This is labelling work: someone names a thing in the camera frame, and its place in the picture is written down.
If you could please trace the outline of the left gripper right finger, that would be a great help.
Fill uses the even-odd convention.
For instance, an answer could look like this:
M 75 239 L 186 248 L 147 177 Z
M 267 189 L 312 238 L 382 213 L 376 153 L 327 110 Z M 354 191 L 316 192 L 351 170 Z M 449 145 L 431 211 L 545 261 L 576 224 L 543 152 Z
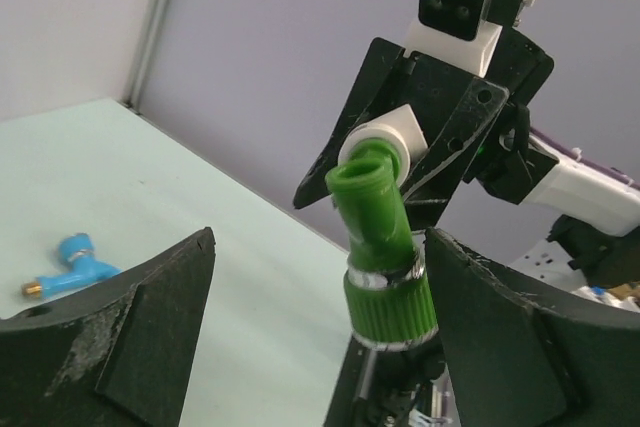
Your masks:
M 636 426 L 639 316 L 430 229 L 426 266 L 464 426 Z

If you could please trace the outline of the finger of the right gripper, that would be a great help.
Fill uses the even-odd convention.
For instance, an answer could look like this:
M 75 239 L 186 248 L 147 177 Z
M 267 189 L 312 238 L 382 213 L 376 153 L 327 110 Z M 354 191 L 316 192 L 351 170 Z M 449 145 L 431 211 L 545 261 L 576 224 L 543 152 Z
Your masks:
M 296 210 L 328 196 L 324 177 L 337 165 L 347 136 L 361 124 L 399 106 L 398 95 L 407 80 L 403 54 L 402 47 L 388 40 L 372 40 L 325 147 L 295 191 Z
M 427 109 L 436 136 L 400 188 L 412 232 L 438 223 L 508 98 L 475 78 L 457 100 Z

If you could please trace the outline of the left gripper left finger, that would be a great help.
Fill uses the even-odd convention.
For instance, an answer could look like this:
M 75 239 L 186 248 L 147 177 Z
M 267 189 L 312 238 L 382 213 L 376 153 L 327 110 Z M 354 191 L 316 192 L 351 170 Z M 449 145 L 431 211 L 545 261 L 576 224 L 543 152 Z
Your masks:
M 205 227 L 1 322 L 4 426 L 176 426 L 214 272 Z

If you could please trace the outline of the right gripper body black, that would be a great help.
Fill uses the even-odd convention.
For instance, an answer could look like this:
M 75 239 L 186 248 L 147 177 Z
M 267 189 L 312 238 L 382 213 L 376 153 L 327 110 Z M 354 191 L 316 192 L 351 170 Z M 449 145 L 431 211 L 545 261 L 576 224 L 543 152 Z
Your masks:
M 483 79 L 509 91 L 509 98 L 479 147 L 462 181 L 539 182 L 554 167 L 555 158 L 530 139 L 528 104 L 547 80 L 553 59 L 514 29 L 504 31 L 485 77 L 475 77 L 427 55 L 406 58 L 407 80 L 398 95 L 399 106 L 410 104 L 426 142 L 436 133 L 427 119 L 429 107 L 455 101 L 470 82 Z

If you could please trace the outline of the white straight pipe fitting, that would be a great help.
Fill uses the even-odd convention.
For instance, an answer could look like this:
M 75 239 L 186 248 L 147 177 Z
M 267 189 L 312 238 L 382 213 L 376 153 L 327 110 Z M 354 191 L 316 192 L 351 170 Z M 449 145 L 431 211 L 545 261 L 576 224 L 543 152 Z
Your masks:
M 429 150 L 410 104 L 404 104 L 355 127 L 340 147 L 338 164 L 344 164 L 354 158 L 356 148 L 362 147 L 365 141 L 371 139 L 385 141 L 395 149 L 399 158 L 394 168 L 398 186 L 407 180 L 411 167 Z

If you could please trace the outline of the green plastic faucet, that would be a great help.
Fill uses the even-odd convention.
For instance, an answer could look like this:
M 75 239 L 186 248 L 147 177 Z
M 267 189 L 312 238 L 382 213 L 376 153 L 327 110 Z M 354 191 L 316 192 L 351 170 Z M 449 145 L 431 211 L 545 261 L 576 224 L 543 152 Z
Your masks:
M 438 331 L 425 262 L 397 186 L 399 166 L 389 142 L 365 140 L 325 176 L 349 236 L 344 292 L 353 336 L 376 351 L 408 351 Z

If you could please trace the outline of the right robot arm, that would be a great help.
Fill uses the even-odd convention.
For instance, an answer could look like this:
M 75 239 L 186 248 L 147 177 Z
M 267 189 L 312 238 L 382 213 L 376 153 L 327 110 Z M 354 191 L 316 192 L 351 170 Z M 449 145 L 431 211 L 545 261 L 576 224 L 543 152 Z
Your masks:
M 639 186 L 530 124 L 529 102 L 552 58 L 512 27 L 487 24 L 464 41 L 413 22 L 403 45 L 373 40 L 344 108 L 296 189 L 302 209 L 324 199 L 325 175 L 368 139 L 399 155 L 398 185 L 411 228 L 440 220 L 461 183 L 492 197 L 559 213 L 539 250 L 586 283 L 610 288 L 639 277 Z

